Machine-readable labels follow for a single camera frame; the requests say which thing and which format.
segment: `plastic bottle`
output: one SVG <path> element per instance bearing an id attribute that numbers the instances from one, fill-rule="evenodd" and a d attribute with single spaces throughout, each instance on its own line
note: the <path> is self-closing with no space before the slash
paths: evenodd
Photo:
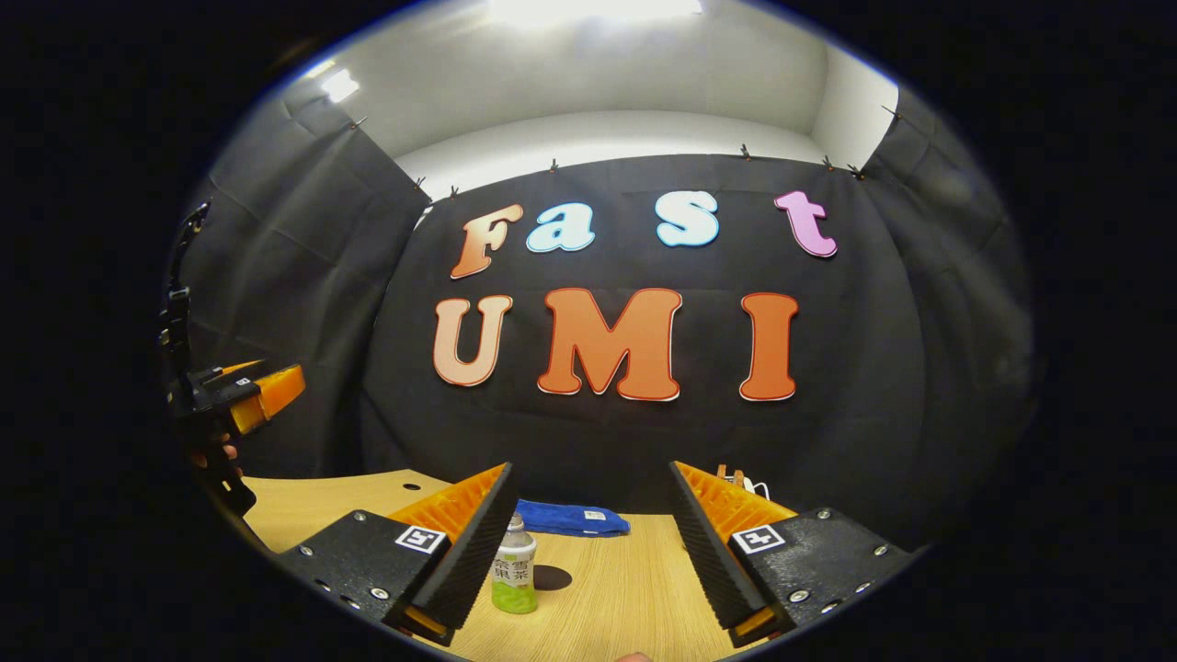
<path id="1" fill-rule="evenodd" d="M 536 538 L 523 529 L 523 517 L 516 512 L 507 535 L 491 565 L 491 601 L 508 614 L 536 610 Z"/>

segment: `blue cloth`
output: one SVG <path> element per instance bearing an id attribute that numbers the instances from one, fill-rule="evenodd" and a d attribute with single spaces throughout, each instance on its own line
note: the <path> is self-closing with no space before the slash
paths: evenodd
<path id="1" fill-rule="evenodd" d="M 516 511 L 523 517 L 523 527 L 528 531 L 584 538 L 610 538 L 630 532 L 629 522 L 604 508 L 519 499 Z"/>

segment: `table surface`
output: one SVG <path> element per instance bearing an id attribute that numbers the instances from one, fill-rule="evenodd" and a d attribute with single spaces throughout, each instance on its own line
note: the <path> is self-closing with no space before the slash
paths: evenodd
<path id="1" fill-rule="evenodd" d="M 387 515 L 450 485 L 410 470 L 300 481 L 246 477 L 245 484 L 258 495 L 245 519 L 277 552 L 352 510 Z M 703 595 L 673 517 L 623 517 L 631 524 L 627 536 L 532 534 L 536 562 L 567 571 L 572 584 L 539 591 L 536 611 L 514 615 L 491 603 L 487 577 L 466 624 L 448 648 L 439 648 L 478 662 L 614 662 L 634 651 L 658 662 L 691 662 L 757 646 L 732 648 Z"/>

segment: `black fabric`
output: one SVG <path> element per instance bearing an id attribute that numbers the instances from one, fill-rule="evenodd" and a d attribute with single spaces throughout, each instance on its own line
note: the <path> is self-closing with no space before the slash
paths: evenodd
<path id="1" fill-rule="evenodd" d="M 302 364 L 306 391 L 242 439 L 260 477 L 358 474 L 359 376 L 372 319 L 428 198 L 308 82 L 260 104 L 198 187 L 188 251 L 199 368 Z"/>
<path id="2" fill-rule="evenodd" d="M 710 245 L 667 247 L 656 236 L 654 200 L 680 190 L 718 201 Z M 838 243 L 832 258 L 797 245 L 773 206 L 791 191 L 825 207 L 819 227 Z M 982 245 L 992 254 L 1011 246 L 973 229 L 972 216 L 942 218 L 918 194 L 909 198 L 886 178 L 859 181 L 813 164 L 673 155 L 564 167 L 441 200 L 413 233 L 377 320 L 361 405 L 365 466 L 457 481 L 511 461 L 524 498 L 640 512 L 666 511 L 666 462 L 726 463 L 765 481 L 790 508 L 833 505 L 900 545 L 925 542 L 943 524 L 942 505 L 964 501 L 1009 441 L 1013 404 L 1003 398 L 1016 399 L 1018 386 L 1003 385 L 1022 375 L 1029 338 L 1023 302 L 992 273 L 1000 269 L 960 265 Z M 578 252 L 530 252 L 539 212 L 570 201 L 592 207 L 594 241 Z M 524 218 L 487 251 L 491 266 L 451 280 L 461 226 L 516 203 Z M 970 231 L 953 234 L 955 244 L 929 243 L 938 223 Z M 920 276 L 952 265 L 952 280 Z M 552 336 L 544 297 L 558 287 L 588 289 L 610 324 L 639 289 L 678 291 L 678 399 L 626 400 L 616 392 L 620 371 L 601 396 L 587 386 L 571 397 L 539 391 Z M 790 356 L 797 392 L 787 400 L 752 403 L 738 392 L 751 358 L 740 299 L 752 292 L 799 304 Z M 474 388 L 443 382 L 432 364 L 434 306 L 471 302 L 459 339 L 459 357 L 471 360 L 481 325 L 474 306 L 491 294 L 514 300 L 494 373 Z M 958 365 L 972 370 L 957 375 Z M 583 377 L 579 363 L 576 370 Z"/>

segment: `hand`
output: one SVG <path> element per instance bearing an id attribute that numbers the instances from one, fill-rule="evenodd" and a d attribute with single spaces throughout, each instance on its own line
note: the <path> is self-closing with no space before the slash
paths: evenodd
<path id="1" fill-rule="evenodd" d="M 228 443 L 227 443 L 228 442 L 228 435 L 227 433 L 226 435 L 221 435 L 221 438 L 219 441 L 220 441 L 221 444 L 225 445 L 225 455 L 227 455 L 230 459 L 237 459 L 237 446 L 228 445 Z M 199 454 L 199 452 L 198 454 L 193 454 L 192 455 L 192 462 L 193 462 L 193 464 L 195 464 L 197 466 L 199 466 L 201 469 L 208 469 L 208 458 L 206 458 L 202 454 Z M 245 475 L 241 471 L 241 468 L 237 468 L 237 475 L 238 476 L 244 476 Z"/>

